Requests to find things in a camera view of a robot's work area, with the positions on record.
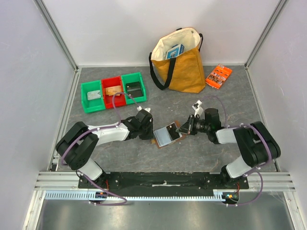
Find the brown leather card holder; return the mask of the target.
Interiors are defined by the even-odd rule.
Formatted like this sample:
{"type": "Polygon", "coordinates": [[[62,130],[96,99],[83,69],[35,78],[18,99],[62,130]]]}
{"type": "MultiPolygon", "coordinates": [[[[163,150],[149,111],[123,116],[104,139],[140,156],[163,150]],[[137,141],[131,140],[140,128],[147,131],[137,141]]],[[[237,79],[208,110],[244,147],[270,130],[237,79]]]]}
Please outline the brown leather card holder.
{"type": "MultiPolygon", "coordinates": [[[[177,120],[175,120],[173,122],[176,123],[178,128],[180,127],[180,123],[177,120]]],[[[171,145],[175,142],[181,141],[182,139],[184,139],[187,136],[185,134],[181,134],[181,135],[182,135],[182,137],[180,139],[177,139],[176,141],[171,141],[170,136],[167,132],[166,126],[160,128],[160,129],[157,129],[153,132],[154,142],[159,149],[166,147],[168,145],[171,145]]]]}

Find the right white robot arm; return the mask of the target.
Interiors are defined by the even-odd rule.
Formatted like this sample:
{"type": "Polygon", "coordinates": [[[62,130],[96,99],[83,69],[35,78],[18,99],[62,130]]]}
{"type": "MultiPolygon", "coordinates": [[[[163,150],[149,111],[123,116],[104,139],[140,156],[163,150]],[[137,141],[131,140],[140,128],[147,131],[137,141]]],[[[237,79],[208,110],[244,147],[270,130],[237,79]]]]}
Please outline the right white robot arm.
{"type": "Polygon", "coordinates": [[[281,155],[279,145],[261,121],[224,127],[219,111],[215,108],[204,110],[203,119],[199,115],[190,115],[176,132],[186,135],[205,133],[214,144],[237,144],[240,156],[223,166],[220,173],[220,184],[227,189],[232,188],[238,179],[248,176],[281,155]]]}

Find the black credit card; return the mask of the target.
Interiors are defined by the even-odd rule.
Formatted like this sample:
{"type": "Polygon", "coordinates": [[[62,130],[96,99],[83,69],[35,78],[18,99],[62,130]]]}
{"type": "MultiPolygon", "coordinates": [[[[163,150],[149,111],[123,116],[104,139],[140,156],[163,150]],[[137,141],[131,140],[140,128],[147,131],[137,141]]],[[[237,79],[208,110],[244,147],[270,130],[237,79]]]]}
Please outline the black credit card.
{"type": "Polygon", "coordinates": [[[175,122],[166,126],[167,132],[170,136],[171,141],[176,141],[182,137],[181,133],[177,132],[177,125],[175,122]]]}

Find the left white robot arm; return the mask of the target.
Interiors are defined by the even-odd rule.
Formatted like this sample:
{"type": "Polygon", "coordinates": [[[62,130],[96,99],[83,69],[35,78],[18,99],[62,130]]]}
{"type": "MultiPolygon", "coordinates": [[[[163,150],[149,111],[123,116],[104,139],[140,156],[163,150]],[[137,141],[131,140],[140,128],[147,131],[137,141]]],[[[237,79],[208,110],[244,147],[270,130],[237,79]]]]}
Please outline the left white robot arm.
{"type": "Polygon", "coordinates": [[[101,188],[106,182],[104,171],[91,159],[97,146],[135,138],[151,140],[153,137],[151,109],[138,107],[135,116],[121,120],[118,124],[88,126],[82,121],[75,123],[56,144],[55,150],[72,170],[87,176],[93,187],[101,188]]]}

